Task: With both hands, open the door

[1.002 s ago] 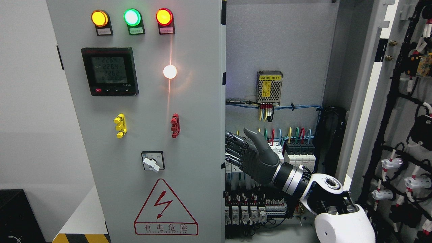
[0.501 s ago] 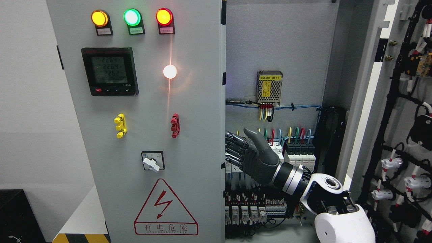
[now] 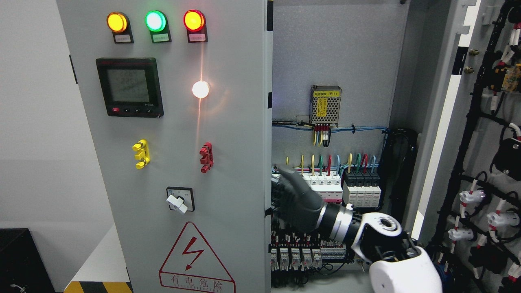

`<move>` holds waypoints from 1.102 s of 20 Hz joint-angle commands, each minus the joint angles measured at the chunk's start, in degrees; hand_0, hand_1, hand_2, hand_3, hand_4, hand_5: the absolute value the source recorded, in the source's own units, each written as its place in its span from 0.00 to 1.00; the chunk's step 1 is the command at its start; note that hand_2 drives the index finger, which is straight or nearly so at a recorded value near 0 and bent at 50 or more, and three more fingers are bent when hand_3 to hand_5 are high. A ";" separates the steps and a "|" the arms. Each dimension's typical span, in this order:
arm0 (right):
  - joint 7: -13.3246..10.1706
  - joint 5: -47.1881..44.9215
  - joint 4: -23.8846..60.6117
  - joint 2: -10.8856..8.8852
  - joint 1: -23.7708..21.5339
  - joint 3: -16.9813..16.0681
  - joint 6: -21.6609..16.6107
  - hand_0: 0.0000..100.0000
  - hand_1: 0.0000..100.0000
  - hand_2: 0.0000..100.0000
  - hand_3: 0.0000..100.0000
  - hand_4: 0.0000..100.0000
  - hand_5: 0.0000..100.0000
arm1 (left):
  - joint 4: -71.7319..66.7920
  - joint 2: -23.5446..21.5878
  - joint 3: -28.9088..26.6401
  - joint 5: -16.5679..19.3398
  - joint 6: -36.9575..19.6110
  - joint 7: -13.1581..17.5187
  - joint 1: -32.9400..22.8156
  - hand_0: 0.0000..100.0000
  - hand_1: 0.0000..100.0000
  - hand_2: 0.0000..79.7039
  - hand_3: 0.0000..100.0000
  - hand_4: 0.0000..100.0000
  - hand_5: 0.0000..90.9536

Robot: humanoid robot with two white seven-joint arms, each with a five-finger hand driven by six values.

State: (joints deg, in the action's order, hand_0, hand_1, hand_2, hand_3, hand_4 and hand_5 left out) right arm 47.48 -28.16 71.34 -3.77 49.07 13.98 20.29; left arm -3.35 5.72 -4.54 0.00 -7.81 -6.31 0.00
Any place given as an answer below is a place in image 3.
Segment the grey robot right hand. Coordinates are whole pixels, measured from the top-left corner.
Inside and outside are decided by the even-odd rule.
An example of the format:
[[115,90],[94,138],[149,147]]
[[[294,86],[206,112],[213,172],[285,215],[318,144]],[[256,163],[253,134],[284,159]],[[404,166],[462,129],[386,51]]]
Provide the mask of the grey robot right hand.
[[275,215],[298,229],[316,229],[324,205],[322,197],[313,191],[293,169],[279,168],[279,178],[271,179],[271,201]]

